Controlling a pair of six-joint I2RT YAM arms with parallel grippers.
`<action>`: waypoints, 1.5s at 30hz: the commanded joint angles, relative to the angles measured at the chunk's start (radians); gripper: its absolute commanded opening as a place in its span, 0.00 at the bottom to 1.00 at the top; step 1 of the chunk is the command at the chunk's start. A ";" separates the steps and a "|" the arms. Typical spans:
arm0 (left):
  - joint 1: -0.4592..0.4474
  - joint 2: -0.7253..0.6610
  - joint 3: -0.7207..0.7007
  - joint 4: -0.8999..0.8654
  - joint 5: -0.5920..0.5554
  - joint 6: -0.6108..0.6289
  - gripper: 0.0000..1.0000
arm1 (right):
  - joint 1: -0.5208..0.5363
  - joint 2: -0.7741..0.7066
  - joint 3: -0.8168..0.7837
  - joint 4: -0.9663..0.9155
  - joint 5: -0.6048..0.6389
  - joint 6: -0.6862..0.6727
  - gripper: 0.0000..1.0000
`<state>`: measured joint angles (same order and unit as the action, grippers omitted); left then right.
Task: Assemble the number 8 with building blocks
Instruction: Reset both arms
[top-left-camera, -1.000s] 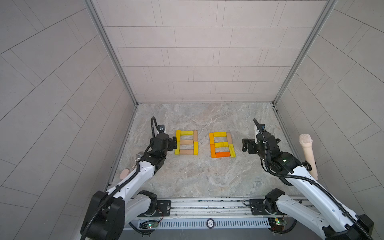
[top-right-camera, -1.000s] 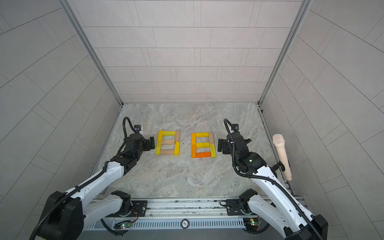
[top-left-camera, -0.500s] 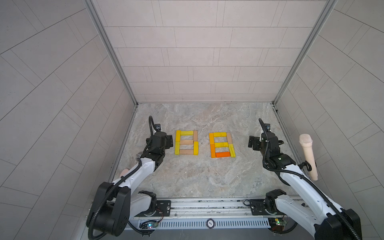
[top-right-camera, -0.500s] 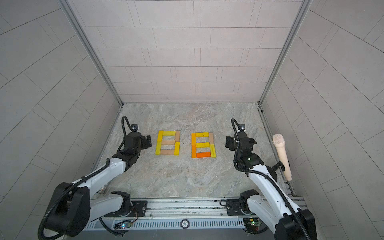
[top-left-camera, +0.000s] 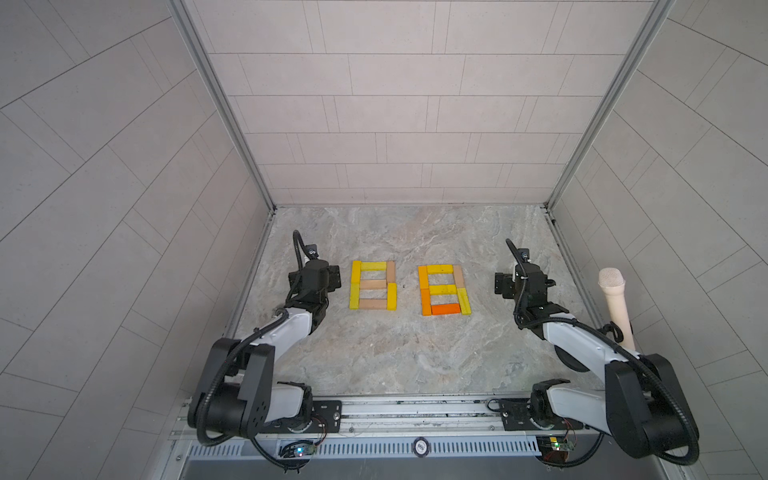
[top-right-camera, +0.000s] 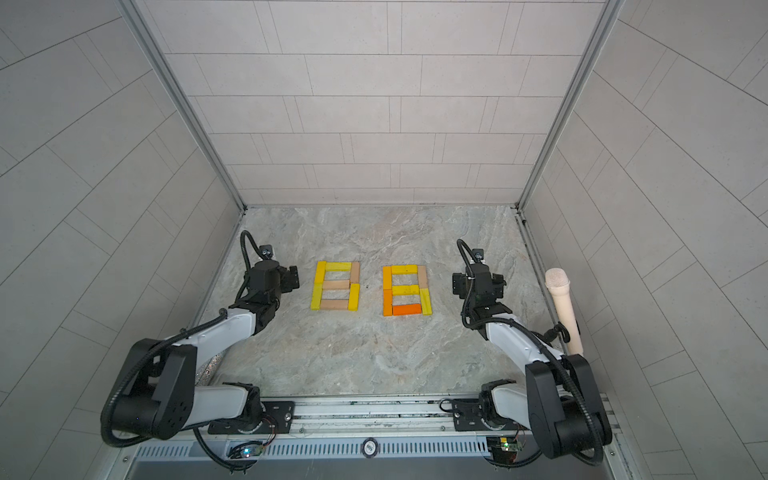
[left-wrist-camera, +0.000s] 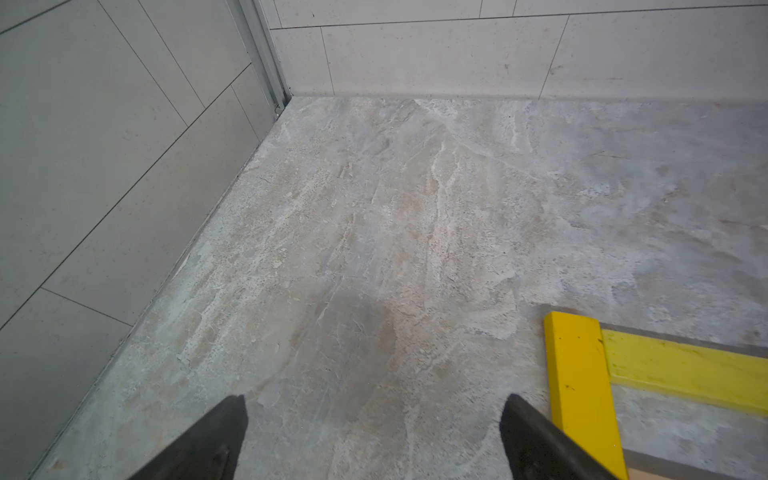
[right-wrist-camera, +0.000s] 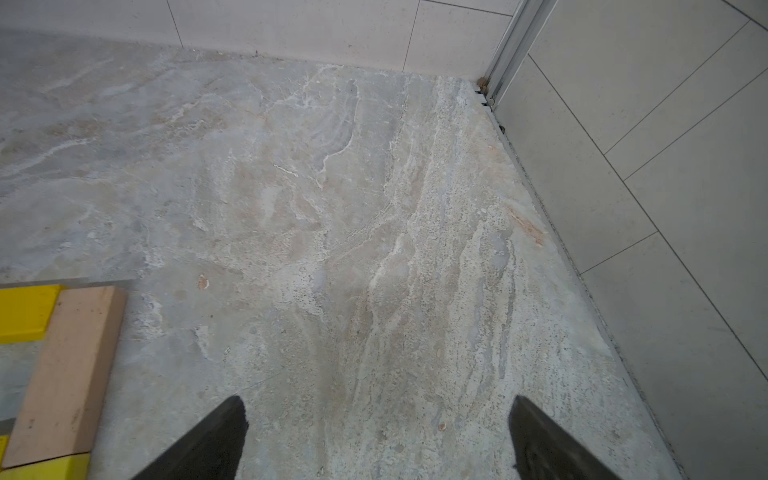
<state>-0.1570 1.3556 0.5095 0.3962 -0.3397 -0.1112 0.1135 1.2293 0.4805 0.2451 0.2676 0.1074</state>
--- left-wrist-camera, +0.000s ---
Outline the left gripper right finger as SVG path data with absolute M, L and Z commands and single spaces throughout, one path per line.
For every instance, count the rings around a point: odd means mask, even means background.
M 499 430 L 514 479 L 616 480 L 612 473 L 517 394 L 507 398 Z

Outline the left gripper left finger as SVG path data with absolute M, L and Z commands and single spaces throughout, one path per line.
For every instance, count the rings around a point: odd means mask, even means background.
M 129 477 L 232 480 L 248 427 L 243 395 L 229 395 Z

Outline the yellow block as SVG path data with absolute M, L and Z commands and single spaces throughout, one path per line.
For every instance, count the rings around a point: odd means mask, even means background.
M 544 332 L 553 423 L 616 478 L 627 479 L 599 322 L 551 312 Z
M 615 330 L 603 343 L 614 384 L 767 414 L 765 358 Z

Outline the natural wood block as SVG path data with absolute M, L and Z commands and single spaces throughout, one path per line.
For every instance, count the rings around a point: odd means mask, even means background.
M 646 472 L 634 468 L 628 469 L 628 479 L 629 480 L 671 480 L 668 477 L 654 474 L 651 472 Z

